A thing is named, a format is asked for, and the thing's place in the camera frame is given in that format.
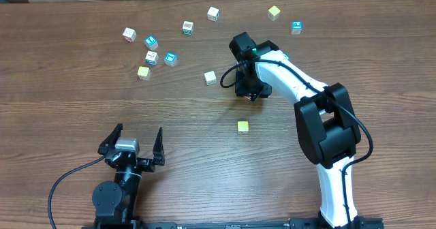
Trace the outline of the blue I wooden block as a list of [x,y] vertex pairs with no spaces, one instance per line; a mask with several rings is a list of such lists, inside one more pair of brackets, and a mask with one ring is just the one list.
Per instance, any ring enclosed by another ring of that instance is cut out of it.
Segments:
[[145,56],[145,61],[149,65],[157,65],[159,56],[156,52],[148,51]]

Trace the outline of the blue-top wooden block upper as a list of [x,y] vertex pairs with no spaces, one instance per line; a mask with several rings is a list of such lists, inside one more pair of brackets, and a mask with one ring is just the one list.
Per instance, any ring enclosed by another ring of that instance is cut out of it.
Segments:
[[144,43],[149,50],[156,50],[158,47],[158,42],[152,35],[145,38]]

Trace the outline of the plain-top wooden block far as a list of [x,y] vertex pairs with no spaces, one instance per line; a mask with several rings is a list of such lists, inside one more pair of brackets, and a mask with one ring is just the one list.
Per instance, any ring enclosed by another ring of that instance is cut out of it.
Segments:
[[219,17],[219,9],[215,7],[210,7],[207,11],[207,18],[213,22],[216,22]]

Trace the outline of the blue-top wooden block lower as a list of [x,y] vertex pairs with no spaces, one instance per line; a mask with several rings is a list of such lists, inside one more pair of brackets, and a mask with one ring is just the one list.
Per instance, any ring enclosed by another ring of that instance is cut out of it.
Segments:
[[173,52],[167,52],[164,58],[164,63],[170,67],[174,67],[177,64],[178,57],[177,54]]

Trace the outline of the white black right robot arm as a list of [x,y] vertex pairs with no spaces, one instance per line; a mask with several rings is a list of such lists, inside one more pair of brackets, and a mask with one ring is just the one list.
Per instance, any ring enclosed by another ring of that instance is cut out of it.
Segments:
[[256,44],[246,32],[233,37],[229,49],[237,61],[231,84],[237,96],[254,102],[276,89],[294,106],[300,148],[316,165],[320,180],[318,228],[364,228],[354,205],[350,173],[361,140],[360,123],[347,89],[311,78],[277,45]]

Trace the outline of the blue-top wooden block right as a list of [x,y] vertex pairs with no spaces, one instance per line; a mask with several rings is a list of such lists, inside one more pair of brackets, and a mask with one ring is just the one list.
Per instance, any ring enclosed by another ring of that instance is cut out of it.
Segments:
[[302,22],[299,20],[292,21],[291,24],[291,34],[300,35],[302,32]]

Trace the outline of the yellow-top wooden block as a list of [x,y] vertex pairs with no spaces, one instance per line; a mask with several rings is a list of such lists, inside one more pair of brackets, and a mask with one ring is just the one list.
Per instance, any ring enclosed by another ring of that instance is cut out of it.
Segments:
[[275,21],[276,19],[278,19],[280,12],[281,12],[281,10],[277,6],[274,5],[268,9],[267,17],[271,21]]
[[137,75],[138,75],[139,79],[141,79],[141,80],[149,80],[149,78],[151,76],[151,70],[149,67],[140,66],[138,68]]
[[239,121],[237,123],[237,129],[239,134],[247,134],[249,132],[249,122]]

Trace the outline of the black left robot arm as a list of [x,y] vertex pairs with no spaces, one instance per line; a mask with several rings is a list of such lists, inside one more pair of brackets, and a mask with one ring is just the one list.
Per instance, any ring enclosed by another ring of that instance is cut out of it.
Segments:
[[139,157],[139,142],[136,138],[122,138],[122,130],[123,125],[117,124],[97,150],[105,163],[115,169],[115,176],[93,191],[94,228],[145,228],[142,219],[135,215],[142,173],[155,172],[157,166],[166,162],[162,129],[157,133],[152,158]]

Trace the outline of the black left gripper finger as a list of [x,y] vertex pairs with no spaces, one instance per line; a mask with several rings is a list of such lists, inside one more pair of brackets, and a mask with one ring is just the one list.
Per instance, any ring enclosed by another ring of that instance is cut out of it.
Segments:
[[166,157],[164,153],[163,146],[163,128],[159,128],[155,144],[153,147],[153,163],[158,166],[164,166],[166,162]]
[[123,124],[118,123],[113,131],[105,138],[105,140],[99,145],[97,153],[100,155],[106,155],[109,150],[115,147],[117,140],[121,136],[123,130]]

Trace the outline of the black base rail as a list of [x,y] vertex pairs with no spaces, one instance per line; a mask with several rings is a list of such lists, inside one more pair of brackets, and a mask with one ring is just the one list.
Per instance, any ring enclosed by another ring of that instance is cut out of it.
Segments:
[[174,222],[144,223],[139,224],[109,224],[105,226],[84,226],[92,228],[143,228],[143,229],[328,229],[331,226],[321,217],[319,218],[294,218],[287,221],[273,222],[228,222],[228,223],[203,223],[203,224],[176,224]]

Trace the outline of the green B wooden block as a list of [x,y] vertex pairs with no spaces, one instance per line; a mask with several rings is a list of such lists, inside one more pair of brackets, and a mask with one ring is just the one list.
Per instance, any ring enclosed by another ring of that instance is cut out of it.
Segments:
[[182,31],[184,35],[192,35],[193,34],[193,22],[185,21],[182,26]]

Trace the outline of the yellow-sided plain-top wooden block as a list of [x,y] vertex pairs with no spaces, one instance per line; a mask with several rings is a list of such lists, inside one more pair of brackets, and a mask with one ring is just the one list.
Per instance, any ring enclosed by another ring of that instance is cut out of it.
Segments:
[[217,82],[217,77],[214,71],[205,72],[204,78],[207,85],[213,85]]

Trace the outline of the blue-top wooden block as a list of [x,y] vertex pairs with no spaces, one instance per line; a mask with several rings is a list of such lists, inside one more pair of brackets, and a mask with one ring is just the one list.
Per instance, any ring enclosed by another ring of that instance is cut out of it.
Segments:
[[292,21],[291,24],[291,34],[300,35],[302,32],[302,22],[299,20]]
[[173,52],[167,52],[164,58],[164,63],[170,67],[174,67],[177,64],[178,57],[177,54]]
[[144,43],[149,50],[156,50],[158,47],[158,42],[152,35],[145,38]]

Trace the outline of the red U wooden block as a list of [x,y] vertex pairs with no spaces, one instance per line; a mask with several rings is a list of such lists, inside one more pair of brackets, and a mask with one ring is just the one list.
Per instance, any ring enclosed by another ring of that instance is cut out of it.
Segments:
[[136,39],[136,31],[129,27],[126,27],[123,32],[123,39],[128,42],[134,42]]

